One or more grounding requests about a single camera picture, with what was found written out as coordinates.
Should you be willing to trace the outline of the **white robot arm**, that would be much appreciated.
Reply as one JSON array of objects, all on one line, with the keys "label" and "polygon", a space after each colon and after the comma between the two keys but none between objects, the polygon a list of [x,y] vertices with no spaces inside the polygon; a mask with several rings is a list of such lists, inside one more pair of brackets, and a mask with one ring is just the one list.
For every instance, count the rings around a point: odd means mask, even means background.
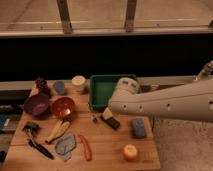
[{"label": "white robot arm", "polygon": [[119,114],[213,122],[212,72],[213,60],[204,65],[192,83],[143,93],[138,81],[122,77],[108,107]]}]

